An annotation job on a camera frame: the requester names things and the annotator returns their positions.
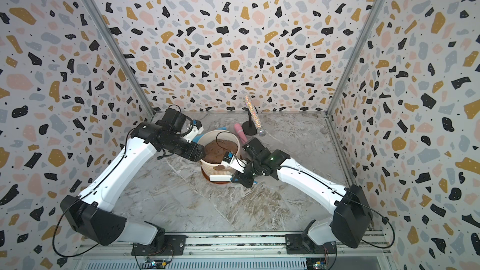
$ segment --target blue object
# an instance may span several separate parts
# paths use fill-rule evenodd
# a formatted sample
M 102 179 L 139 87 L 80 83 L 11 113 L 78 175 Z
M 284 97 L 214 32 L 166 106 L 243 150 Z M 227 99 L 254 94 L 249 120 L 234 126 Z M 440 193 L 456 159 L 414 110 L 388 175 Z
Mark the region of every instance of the blue object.
M 227 127 L 224 126 L 224 127 L 220 127 L 220 128 L 217 128 L 217 129 L 227 130 Z M 197 135 L 196 137 L 193 138 L 192 142 L 198 143 L 198 140 L 200 140 L 200 138 L 201 138 L 203 135 L 205 135 L 205 134 Z

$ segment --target robotic arm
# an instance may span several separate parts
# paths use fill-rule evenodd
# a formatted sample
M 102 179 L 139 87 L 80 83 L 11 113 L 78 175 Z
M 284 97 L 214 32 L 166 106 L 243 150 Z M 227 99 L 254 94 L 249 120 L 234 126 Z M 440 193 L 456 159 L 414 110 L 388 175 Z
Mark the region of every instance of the robotic arm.
M 187 119 L 190 121 L 189 130 L 181 133 Z M 105 171 L 78 196 L 67 195 L 61 202 L 60 207 L 72 229 L 104 246 L 121 241 L 139 243 L 153 252 L 159 251 L 165 240 L 163 228 L 128 220 L 111 211 L 123 189 L 155 152 L 168 150 L 193 162 L 204 158 L 204 147 L 192 142 L 202 131 L 200 121 L 170 108 L 155 124 L 140 123 L 133 129 L 124 150 Z M 223 165 L 237 170 L 231 178 L 232 183 L 251 188 L 256 176 L 272 176 L 303 191 L 332 215 L 310 222 L 302 234 L 305 248 L 337 239 L 349 247 L 358 247 L 372 220 L 360 187 L 353 184 L 346 188 L 333 183 L 306 169 L 283 151 L 271 153 L 257 138 L 250 140 L 243 149 L 251 160 L 238 160 L 227 152 L 222 161 Z

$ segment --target white arm segment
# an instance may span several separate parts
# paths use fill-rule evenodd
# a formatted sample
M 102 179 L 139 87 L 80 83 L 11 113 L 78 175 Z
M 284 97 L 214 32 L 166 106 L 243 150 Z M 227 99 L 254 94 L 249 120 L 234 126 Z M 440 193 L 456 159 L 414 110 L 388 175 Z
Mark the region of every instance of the white arm segment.
M 300 165 L 295 159 L 292 158 L 286 159 L 280 166 L 282 168 L 277 171 L 279 180 L 284 183 L 291 184 L 295 188 L 312 197 L 318 201 L 328 211 L 328 213 L 333 215 L 336 208 L 335 201 L 341 201 L 342 196 L 346 194 L 344 185 L 333 183 L 328 179 L 315 174 L 314 172 Z
M 143 164 L 157 152 L 152 144 L 146 144 L 144 141 L 138 137 L 128 139 L 127 153 L 124 155 L 124 150 L 122 150 L 102 174 L 80 192 L 79 195 L 83 197 L 93 191 L 92 194 L 82 199 L 82 201 L 89 204 L 97 202 L 99 209 L 111 212 L 123 189 L 127 187 Z M 94 190 L 116 165 L 117 168 Z

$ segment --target glitter tube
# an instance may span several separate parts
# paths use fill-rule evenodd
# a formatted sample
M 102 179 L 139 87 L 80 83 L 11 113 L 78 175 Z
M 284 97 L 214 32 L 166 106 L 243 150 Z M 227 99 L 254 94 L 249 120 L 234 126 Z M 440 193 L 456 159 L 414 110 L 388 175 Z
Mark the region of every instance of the glitter tube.
M 255 124 L 255 127 L 257 128 L 257 134 L 261 137 L 265 136 L 267 134 L 267 131 L 262 126 L 262 123 L 260 122 L 260 118 L 258 117 L 257 110 L 255 109 L 255 106 L 252 103 L 252 99 L 250 99 L 250 96 L 245 95 L 245 97 L 243 97 L 243 101 L 245 102 L 245 105 L 250 111 L 251 120 L 253 121 L 253 124 Z

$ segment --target black stand base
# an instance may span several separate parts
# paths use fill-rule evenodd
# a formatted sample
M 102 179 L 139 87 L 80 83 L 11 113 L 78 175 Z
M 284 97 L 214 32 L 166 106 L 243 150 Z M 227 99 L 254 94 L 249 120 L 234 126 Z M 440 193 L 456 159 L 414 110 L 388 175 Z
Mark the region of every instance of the black stand base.
M 257 128 L 255 127 L 254 123 L 251 121 L 245 121 L 241 128 L 243 129 L 243 133 L 247 136 L 254 136 L 257 134 Z
M 337 249 L 335 245 L 328 242 L 323 245 L 317 245 L 315 243 L 311 243 L 309 246 L 311 251 L 307 250 L 307 248 L 303 245 L 303 238 L 300 233 L 290 233 L 285 235 L 285 243 L 286 243 L 286 254 L 325 254 L 325 249 L 327 249 L 328 254 L 335 254 Z
M 131 255 L 132 256 L 136 255 L 137 257 L 143 257 L 147 255 L 152 255 L 155 257 L 161 257 L 161 256 L 170 257 L 172 255 L 172 247 L 173 247 L 174 256 L 183 255 L 183 249 L 185 248 L 185 240 L 187 239 L 186 235 L 166 234 L 164 235 L 164 237 L 165 237 L 164 243 L 162 246 L 160 246 L 159 249 L 156 249 L 154 246 L 151 246 L 151 245 L 142 245 L 142 244 L 135 243 L 135 245 L 131 250 Z

